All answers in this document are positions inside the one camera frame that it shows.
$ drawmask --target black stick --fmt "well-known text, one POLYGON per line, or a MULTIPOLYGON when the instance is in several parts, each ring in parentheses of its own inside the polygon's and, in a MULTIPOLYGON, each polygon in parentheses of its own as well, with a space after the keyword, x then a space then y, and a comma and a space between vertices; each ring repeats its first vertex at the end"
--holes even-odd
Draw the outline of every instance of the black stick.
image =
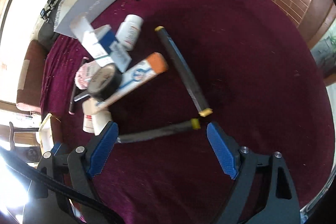
MULTIPOLYGON (((88 61, 89 61, 89 59, 87 57, 83 57, 80 67, 83 66, 88 61)), ((75 106, 74 97, 78 93, 78 90, 79 90, 78 87, 74 83, 73 88, 72 88, 71 98, 70 98, 70 105, 69 105, 69 114, 71 114, 71 115, 75 114, 74 113, 74 106, 75 106)))
POLYGON ((74 101, 75 102, 78 102, 79 100, 82 100, 82 99, 84 99, 84 98, 86 98, 86 97, 88 97, 89 96, 89 94, 87 93, 87 91, 85 90, 85 91, 83 91, 82 93, 80 93, 80 94, 78 94, 77 96, 75 96, 74 97, 74 101))
POLYGON ((147 130, 131 134, 122 134, 119 135, 116 143, 134 143, 134 142, 148 141, 163 136, 170 136, 176 133, 182 133, 190 130, 197 130, 200 128, 201 126, 199 120, 191 119, 186 122, 171 124, 169 126, 158 129, 147 130))
POLYGON ((173 39, 162 26, 156 27, 155 31, 159 36, 162 44, 166 48, 170 59, 173 61, 173 64, 177 69, 190 97, 194 101, 199 115, 201 115, 202 117, 210 115, 212 113, 212 109, 209 108, 209 104, 206 101, 202 90, 195 79, 195 76, 191 72, 181 52, 175 45, 173 39))

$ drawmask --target yellow stick end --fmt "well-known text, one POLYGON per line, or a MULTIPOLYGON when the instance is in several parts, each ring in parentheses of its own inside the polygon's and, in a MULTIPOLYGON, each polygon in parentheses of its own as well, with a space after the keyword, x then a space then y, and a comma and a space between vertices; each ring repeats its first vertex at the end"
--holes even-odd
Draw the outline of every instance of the yellow stick end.
POLYGON ((157 32, 157 31, 160 31, 161 29, 163 29, 162 26, 157 26, 154 30, 157 32))
POLYGON ((206 108, 206 109, 202 110, 201 112, 198 112, 198 114, 202 117, 206 117, 206 116, 208 116, 212 113, 213 113, 213 111, 212 111, 211 108, 206 108))
POLYGON ((190 121, 191 121, 191 125, 193 129, 195 130, 201 129, 201 125, 198 119, 195 118, 195 119, 191 119, 190 121))

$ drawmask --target metal screw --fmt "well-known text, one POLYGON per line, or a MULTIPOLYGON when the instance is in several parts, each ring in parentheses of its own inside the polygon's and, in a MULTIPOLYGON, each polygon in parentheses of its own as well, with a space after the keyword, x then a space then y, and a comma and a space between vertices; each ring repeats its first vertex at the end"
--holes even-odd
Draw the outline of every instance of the metal screw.
POLYGON ((84 148, 83 146, 78 146, 78 147, 76 148, 76 152, 77 152, 77 153, 82 153, 82 152, 84 152, 84 150, 85 150, 85 148, 84 148))
POLYGON ((249 149, 248 147, 246 147, 246 146, 242 146, 242 147, 240 148, 240 151, 241 151, 242 153, 244 153, 244 154, 247 154, 248 152, 250 152, 250 149, 249 149))
POLYGON ((44 157, 45 159, 50 158, 50 157, 51 157, 51 152, 45 152, 45 153, 43 154, 43 157, 44 157))
POLYGON ((279 159, 282 157, 282 154, 280 152, 274 152, 274 156, 279 159))

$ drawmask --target bed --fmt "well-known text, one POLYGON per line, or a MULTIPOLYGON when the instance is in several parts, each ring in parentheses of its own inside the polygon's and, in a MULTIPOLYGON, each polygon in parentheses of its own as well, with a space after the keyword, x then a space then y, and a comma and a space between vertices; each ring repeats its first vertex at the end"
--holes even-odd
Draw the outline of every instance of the bed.
MULTIPOLYGON (((271 0, 117 0, 94 22, 114 31, 126 15, 144 19, 136 64, 167 53, 154 32, 162 25, 174 39, 217 121, 240 145, 261 154, 280 151, 305 206, 326 183, 335 133, 322 76, 299 32, 271 0)), ((88 53, 60 35, 46 59, 41 109, 58 116, 70 148, 85 145, 81 104, 68 113, 73 79, 88 53)), ((197 117, 177 71, 141 86, 110 107, 120 134, 197 117)), ((102 201, 126 223, 209 223, 228 196, 205 128, 140 143, 115 145, 93 181, 102 201)), ((258 184, 246 214, 253 211, 258 184)))

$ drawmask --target brown cushion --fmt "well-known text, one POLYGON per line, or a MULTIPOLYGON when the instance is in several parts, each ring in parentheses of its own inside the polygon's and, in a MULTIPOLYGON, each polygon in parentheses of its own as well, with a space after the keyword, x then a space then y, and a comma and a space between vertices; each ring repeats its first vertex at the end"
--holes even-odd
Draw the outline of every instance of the brown cushion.
POLYGON ((28 46, 17 87, 16 106, 24 111, 41 112, 40 98, 47 51, 36 40, 28 46))

